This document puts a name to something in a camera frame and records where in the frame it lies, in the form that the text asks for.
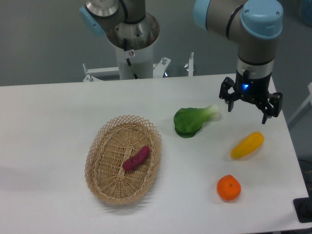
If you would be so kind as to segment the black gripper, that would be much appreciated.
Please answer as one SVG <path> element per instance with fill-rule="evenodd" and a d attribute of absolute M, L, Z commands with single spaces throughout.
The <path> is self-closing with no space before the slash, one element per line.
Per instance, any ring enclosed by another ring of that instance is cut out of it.
<path fill-rule="evenodd" d="M 220 87 L 219 98 L 228 105 L 228 112 L 232 111 L 234 103 L 239 99 L 255 104 L 263 113 L 261 123 L 265 124 L 269 118 L 279 116 L 283 102 L 281 92 L 268 92 L 270 79 L 270 74 L 259 79 L 244 79 L 237 71 L 235 82 L 230 77 L 225 77 Z"/>

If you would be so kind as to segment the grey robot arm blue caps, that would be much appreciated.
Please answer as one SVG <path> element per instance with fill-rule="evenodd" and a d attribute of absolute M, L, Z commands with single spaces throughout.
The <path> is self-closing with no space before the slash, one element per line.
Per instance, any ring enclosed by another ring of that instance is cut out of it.
<path fill-rule="evenodd" d="M 106 35 L 114 46 L 121 79 L 160 78 L 168 60 L 153 64 L 153 46 L 159 37 L 157 20 L 143 0 L 88 0 L 79 10 L 85 25 Z M 270 93 L 283 7 L 276 0 L 197 0 L 195 23 L 238 44 L 235 79 L 225 78 L 219 96 L 228 104 L 242 100 L 263 113 L 263 121 L 277 117 L 282 94 Z"/>

